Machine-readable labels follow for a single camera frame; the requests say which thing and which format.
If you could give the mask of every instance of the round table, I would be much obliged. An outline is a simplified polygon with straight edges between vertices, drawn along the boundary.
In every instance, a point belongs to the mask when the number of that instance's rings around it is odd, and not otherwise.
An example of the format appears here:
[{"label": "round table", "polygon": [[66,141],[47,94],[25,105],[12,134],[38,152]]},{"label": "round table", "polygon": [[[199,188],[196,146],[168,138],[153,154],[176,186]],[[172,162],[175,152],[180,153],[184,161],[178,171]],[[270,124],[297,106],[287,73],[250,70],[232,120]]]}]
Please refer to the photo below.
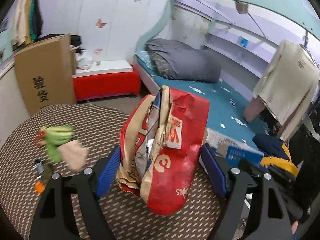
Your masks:
[{"label": "round table", "polygon": [[[97,106],[53,105],[39,111],[21,124],[6,140],[0,151],[0,204],[17,232],[26,240],[41,195],[33,189],[37,173],[34,159],[49,160],[45,148],[33,140],[41,126],[72,125],[76,138],[90,153],[83,168],[94,166],[119,144],[119,131],[129,116],[119,110]],[[68,165],[60,162],[54,170],[71,176]],[[77,195],[72,196],[79,234],[89,239]],[[123,192],[115,182],[99,200],[105,218],[117,239],[200,239],[205,240],[220,213],[219,202],[210,180],[198,167],[187,203],[169,216],[150,212],[144,201]]]}]

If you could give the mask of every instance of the blue gripper pad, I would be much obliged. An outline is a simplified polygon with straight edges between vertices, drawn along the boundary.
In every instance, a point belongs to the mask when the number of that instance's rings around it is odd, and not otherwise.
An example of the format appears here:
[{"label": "blue gripper pad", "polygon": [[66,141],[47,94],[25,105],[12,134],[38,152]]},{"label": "blue gripper pad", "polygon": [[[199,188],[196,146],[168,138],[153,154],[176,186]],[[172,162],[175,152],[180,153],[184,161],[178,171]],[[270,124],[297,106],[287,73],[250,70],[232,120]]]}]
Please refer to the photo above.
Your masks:
[{"label": "blue gripper pad", "polygon": [[101,198],[107,194],[115,179],[116,173],[120,165],[120,146],[113,148],[113,151],[108,156],[108,162],[97,179],[96,196]]},{"label": "blue gripper pad", "polygon": [[228,171],[231,169],[226,159],[216,156],[205,143],[201,147],[201,159],[208,172],[212,187],[222,198],[228,195]]}]

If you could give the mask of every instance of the blue box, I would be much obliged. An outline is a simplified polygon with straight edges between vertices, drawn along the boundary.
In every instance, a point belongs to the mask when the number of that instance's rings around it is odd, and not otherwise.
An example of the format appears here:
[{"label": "blue box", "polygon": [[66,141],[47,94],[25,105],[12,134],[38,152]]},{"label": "blue box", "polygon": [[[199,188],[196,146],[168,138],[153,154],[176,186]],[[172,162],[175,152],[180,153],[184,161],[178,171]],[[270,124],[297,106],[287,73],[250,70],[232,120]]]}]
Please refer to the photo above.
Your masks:
[{"label": "blue box", "polygon": [[244,37],[242,37],[242,36],[239,36],[239,38],[238,38],[238,44],[241,46],[241,47],[243,47],[243,48],[246,48],[247,46],[248,46],[248,40],[247,39],[245,39]]},{"label": "blue box", "polygon": [[262,158],[264,157],[263,152],[253,152],[244,150],[242,148],[239,148],[237,146],[229,146],[226,154],[226,160],[232,167],[237,167],[238,163],[242,159],[246,159],[250,163],[252,163],[255,166],[260,166],[260,162]]}]

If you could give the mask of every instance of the beige shirt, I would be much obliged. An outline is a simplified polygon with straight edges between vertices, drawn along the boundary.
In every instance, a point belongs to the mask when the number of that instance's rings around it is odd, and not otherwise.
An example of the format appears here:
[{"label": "beige shirt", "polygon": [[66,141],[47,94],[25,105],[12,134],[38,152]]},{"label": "beige shirt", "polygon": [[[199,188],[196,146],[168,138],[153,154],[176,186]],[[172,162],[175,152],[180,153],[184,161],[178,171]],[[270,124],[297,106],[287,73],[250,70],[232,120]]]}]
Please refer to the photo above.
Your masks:
[{"label": "beige shirt", "polygon": [[28,0],[18,0],[12,20],[12,45],[20,46],[27,39],[26,6]]},{"label": "beige shirt", "polygon": [[271,114],[285,127],[281,139],[286,141],[300,124],[319,81],[319,71],[310,55],[300,44],[283,40],[264,75],[253,90]]}]

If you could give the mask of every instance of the paper bag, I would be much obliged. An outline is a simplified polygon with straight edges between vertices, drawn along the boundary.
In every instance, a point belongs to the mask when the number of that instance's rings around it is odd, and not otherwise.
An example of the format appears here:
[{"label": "paper bag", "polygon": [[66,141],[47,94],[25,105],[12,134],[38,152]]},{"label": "paper bag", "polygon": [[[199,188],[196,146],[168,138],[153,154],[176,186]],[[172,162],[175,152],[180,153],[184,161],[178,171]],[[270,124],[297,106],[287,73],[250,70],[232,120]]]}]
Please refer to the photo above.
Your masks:
[{"label": "paper bag", "polygon": [[183,207],[203,143],[209,101],[163,86],[140,102],[120,131],[117,182],[153,213]]}]

